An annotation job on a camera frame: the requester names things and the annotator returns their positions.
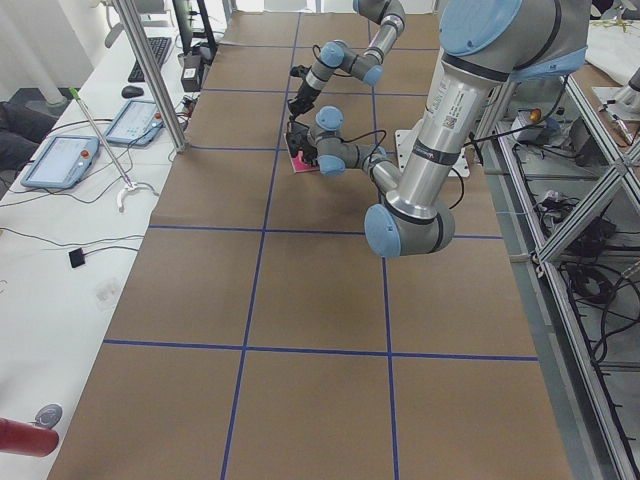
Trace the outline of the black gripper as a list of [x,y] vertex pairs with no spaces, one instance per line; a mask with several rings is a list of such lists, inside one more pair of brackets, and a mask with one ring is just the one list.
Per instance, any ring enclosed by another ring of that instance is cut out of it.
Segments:
[[290,118],[296,119],[298,116],[307,113],[314,107],[317,99],[317,90],[311,87],[307,82],[303,82],[296,96],[287,101]]
[[317,149],[309,142],[309,127],[298,121],[289,121],[286,144],[293,168],[318,168]]

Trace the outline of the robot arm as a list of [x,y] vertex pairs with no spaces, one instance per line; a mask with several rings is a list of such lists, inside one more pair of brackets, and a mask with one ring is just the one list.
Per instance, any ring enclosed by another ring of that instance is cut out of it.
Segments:
[[314,107],[314,102],[337,70],[369,86],[380,80],[384,59],[405,30],[404,7],[396,0],[355,0],[352,7],[356,13],[379,26],[377,33],[363,53],[357,53],[345,41],[336,39],[320,48],[311,66],[298,65],[290,70],[292,77],[302,79],[295,98],[287,102],[291,121]]
[[316,110],[307,126],[300,115],[314,103],[336,71],[367,85],[376,84],[382,64],[406,21],[397,1],[357,1],[354,10],[374,22],[378,32],[363,53],[345,42],[325,44],[315,62],[299,66],[301,79],[289,101],[285,138],[292,157],[317,165],[335,177],[348,169],[364,171],[381,193],[365,215],[370,248],[395,258],[428,254],[446,247],[455,222],[439,192],[456,163],[490,91],[508,81],[567,75],[585,59],[591,5],[587,1],[451,1],[440,18],[443,71],[410,138],[404,168],[373,145],[345,140],[343,115],[332,106]]

